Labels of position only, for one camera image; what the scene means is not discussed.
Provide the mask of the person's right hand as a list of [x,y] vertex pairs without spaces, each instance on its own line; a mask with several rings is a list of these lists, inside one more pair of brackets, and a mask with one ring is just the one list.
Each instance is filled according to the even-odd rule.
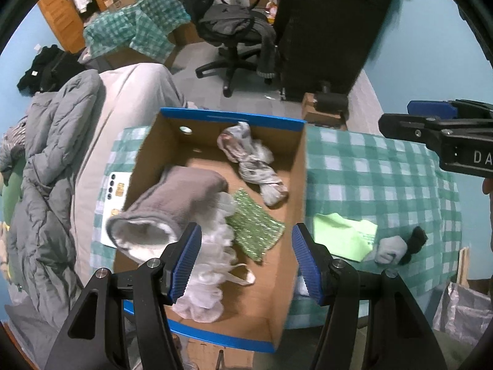
[[490,247],[493,251],[493,179],[486,178],[482,183],[482,193],[488,197],[489,203],[489,221],[490,221],[490,229],[491,229],[491,240]]

